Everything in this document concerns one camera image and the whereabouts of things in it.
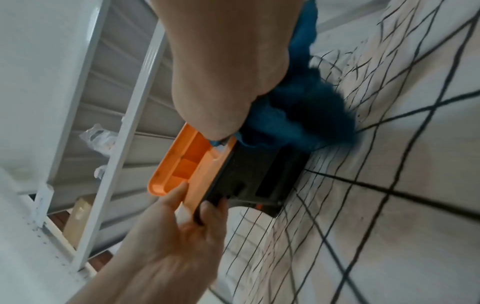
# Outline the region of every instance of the finger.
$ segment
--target finger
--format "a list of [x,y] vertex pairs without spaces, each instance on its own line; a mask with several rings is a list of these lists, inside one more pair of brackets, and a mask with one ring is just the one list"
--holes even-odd
[[175,211],[180,203],[185,199],[187,191],[189,189],[189,184],[187,182],[181,183],[175,189],[171,190],[167,195],[162,197],[159,200],[159,204],[166,206],[172,211]]
[[206,227],[207,241],[223,244],[227,234],[227,216],[227,200],[220,200],[217,208],[208,201],[201,204],[200,218]]

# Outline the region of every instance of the brown box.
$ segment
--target brown box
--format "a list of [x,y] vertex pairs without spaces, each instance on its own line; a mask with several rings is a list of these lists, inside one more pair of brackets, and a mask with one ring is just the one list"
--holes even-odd
[[79,246],[94,200],[95,194],[83,196],[76,200],[65,229],[63,229],[63,236],[75,249]]

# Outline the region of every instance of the white fabric with black grid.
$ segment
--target white fabric with black grid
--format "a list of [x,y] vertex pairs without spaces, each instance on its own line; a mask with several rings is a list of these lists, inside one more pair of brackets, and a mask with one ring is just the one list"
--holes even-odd
[[479,303],[479,17],[392,1],[353,52],[313,57],[360,144],[315,151],[278,218],[232,210],[234,303]]

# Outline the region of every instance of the blue cloth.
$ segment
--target blue cloth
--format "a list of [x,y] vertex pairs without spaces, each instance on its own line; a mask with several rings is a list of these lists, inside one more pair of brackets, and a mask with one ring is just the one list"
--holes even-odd
[[353,144],[355,121],[342,96],[310,69],[310,45],[317,36],[317,7],[308,0],[288,46],[289,66],[282,81],[253,103],[235,137],[250,147],[295,146],[311,152],[325,144]]

